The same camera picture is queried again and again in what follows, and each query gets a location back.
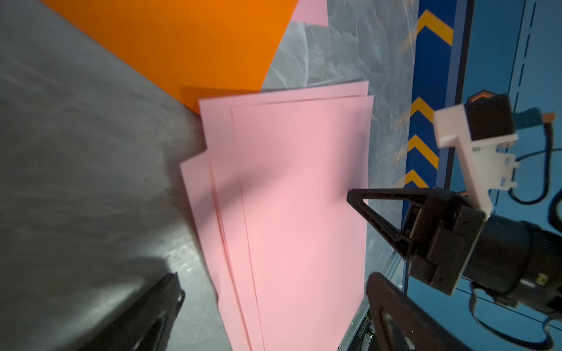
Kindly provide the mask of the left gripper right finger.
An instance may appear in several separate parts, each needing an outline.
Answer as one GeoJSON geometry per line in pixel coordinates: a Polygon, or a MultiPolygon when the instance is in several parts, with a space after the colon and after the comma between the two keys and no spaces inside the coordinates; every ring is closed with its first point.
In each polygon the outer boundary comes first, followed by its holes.
{"type": "Polygon", "coordinates": [[[371,350],[468,350],[381,273],[372,273],[366,295],[377,347],[371,350]]]}

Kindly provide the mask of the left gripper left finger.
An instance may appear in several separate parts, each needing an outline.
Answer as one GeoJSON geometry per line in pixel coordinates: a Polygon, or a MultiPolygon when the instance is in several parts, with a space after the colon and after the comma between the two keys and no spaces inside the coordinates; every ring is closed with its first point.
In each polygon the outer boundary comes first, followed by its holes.
{"type": "Polygon", "coordinates": [[[184,303],[175,273],[165,275],[81,350],[166,350],[184,303]]]}

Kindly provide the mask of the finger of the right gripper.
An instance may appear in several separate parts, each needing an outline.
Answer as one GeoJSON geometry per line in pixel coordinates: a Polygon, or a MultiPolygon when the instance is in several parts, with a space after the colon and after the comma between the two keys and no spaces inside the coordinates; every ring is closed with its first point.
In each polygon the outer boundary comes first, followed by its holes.
{"type": "Polygon", "coordinates": [[[428,189],[353,189],[347,202],[403,259],[414,252],[414,232],[428,189]]]}

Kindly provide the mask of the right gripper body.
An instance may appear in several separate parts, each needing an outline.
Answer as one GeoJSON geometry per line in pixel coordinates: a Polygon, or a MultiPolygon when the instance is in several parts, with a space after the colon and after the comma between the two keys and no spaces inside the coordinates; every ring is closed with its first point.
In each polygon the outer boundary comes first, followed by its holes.
{"type": "Polygon", "coordinates": [[[443,189],[407,190],[410,203],[405,226],[410,239],[408,275],[446,295],[452,295],[487,214],[466,198],[443,189]]]}

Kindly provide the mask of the orange paper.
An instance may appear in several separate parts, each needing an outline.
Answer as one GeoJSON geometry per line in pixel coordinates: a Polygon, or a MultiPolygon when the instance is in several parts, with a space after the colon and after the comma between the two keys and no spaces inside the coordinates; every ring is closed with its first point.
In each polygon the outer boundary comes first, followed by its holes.
{"type": "Polygon", "coordinates": [[[49,1],[48,7],[192,110],[260,91],[295,1],[49,1]]]}

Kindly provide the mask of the pink paper top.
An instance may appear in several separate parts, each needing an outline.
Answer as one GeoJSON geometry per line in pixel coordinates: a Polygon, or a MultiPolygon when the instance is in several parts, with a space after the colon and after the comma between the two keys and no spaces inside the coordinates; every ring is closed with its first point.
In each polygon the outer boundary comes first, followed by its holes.
{"type": "Polygon", "coordinates": [[[233,350],[251,350],[220,230],[209,154],[202,152],[182,162],[180,171],[228,340],[233,350]]]}

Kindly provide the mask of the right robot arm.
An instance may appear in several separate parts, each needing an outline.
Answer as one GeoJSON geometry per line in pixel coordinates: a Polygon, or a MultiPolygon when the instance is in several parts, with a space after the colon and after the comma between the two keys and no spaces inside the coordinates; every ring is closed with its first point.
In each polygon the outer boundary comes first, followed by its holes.
{"type": "Polygon", "coordinates": [[[465,278],[497,303],[561,318],[560,235],[441,188],[355,189],[347,201],[408,261],[409,276],[446,295],[465,278]]]}

